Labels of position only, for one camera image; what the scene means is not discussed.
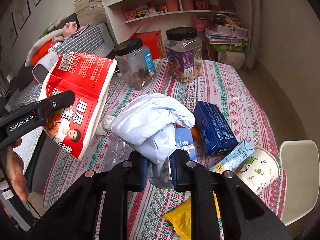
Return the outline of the person's left hand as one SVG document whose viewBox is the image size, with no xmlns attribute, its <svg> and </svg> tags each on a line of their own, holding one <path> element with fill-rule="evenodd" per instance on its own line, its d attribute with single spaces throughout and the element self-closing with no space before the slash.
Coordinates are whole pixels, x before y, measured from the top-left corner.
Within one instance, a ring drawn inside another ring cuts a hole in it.
<svg viewBox="0 0 320 240">
<path fill-rule="evenodd" d="M 22 139 L 18 138 L 8 146 L 7 168 L 6 172 L 10 182 L 22 202 L 27 202 L 29 191 L 27 181 L 23 174 L 24 162 L 22 158 L 14 151 L 14 148 L 20 146 Z"/>
</svg>

